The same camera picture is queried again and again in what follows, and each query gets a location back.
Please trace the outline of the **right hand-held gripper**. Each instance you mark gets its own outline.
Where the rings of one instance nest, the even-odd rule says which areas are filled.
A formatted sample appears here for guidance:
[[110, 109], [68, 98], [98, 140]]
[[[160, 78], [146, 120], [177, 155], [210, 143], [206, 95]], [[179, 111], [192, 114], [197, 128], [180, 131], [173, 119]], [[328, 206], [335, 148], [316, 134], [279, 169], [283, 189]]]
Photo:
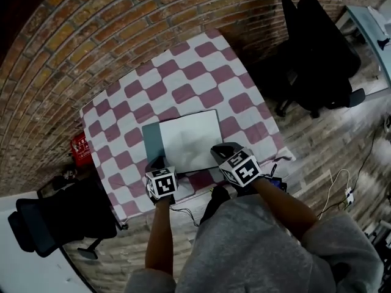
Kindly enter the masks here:
[[258, 194], [252, 183], [261, 177], [261, 170], [250, 149], [236, 142], [224, 142], [212, 146], [210, 153], [237, 194]]

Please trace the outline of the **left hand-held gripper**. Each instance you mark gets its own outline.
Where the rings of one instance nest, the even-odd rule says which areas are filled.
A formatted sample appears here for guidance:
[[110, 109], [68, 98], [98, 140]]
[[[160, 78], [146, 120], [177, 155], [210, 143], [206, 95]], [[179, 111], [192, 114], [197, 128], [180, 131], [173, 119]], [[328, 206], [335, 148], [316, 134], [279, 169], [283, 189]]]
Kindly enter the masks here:
[[178, 177], [173, 165], [165, 156], [158, 156], [145, 168], [146, 192], [155, 205], [163, 198], [169, 198], [170, 205], [176, 203], [174, 193], [178, 190]]

